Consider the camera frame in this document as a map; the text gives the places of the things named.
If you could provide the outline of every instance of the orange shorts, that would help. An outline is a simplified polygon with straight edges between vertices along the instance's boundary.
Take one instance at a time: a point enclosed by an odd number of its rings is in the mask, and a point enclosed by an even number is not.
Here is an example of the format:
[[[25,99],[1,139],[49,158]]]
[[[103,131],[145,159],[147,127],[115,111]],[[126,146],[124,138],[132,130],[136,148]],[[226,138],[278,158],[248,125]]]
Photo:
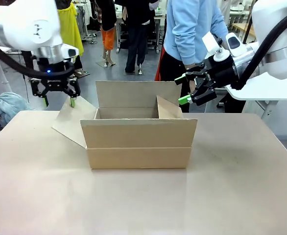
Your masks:
[[[101,29],[102,42],[106,50],[113,50],[114,48],[114,33],[114,28],[110,31],[103,31],[103,29]]]

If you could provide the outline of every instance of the open cardboard box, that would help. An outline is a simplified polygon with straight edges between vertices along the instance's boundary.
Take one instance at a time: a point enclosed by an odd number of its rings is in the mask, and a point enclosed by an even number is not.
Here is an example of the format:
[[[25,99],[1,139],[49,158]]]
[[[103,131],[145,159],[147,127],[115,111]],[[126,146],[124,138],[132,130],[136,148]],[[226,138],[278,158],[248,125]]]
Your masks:
[[[186,168],[197,120],[174,82],[96,82],[99,108],[67,100],[53,128],[87,149],[92,169]]]

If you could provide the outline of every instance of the black hose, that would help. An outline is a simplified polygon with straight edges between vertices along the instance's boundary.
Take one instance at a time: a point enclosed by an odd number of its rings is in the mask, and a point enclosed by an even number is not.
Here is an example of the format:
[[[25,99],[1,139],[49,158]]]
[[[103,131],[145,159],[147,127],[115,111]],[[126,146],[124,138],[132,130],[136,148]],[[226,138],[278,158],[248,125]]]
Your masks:
[[[0,60],[2,60],[9,67],[16,70],[17,72],[20,72],[21,74],[24,74],[28,77],[33,77],[33,78],[38,78],[38,79],[49,79],[49,80],[65,79],[71,76],[75,71],[75,67],[73,63],[70,63],[70,62],[65,63],[65,67],[67,68],[67,70],[62,71],[62,72],[47,73],[47,72],[32,70],[17,63],[10,56],[5,54],[1,49],[0,49]]]
[[[258,67],[258,65],[260,64],[264,56],[267,54],[271,46],[286,29],[287,16],[282,19],[266,36],[261,46],[257,50],[256,54],[252,58],[251,62],[249,63],[245,71],[242,73],[239,82],[236,84],[232,84],[232,88],[241,90],[244,85],[246,85],[246,82],[248,81],[252,73],[255,71],[255,69]]]

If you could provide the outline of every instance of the blue hoodie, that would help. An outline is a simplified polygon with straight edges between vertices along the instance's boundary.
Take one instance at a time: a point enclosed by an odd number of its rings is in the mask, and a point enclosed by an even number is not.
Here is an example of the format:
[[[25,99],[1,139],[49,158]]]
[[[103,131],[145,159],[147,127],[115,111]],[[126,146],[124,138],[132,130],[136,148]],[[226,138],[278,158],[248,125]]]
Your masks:
[[[225,40],[228,33],[216,0],[168,0],[165,51],[184,65],[200,63],[207,50],[202,37],[212,32]]]

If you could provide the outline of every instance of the yellow garment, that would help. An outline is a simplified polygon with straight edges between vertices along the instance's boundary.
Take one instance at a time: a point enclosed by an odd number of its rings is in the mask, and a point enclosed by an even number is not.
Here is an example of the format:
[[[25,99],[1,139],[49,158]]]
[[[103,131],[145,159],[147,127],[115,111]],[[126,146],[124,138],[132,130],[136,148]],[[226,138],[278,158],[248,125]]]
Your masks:
[[[81,42],[79,29],[77,26],[76,16],[77,12],[73,3],[69,8],[57,10],[61,24],[61,37],[63,43],[71,45],[79,49],[79,55],[84,53],[84,47]]]

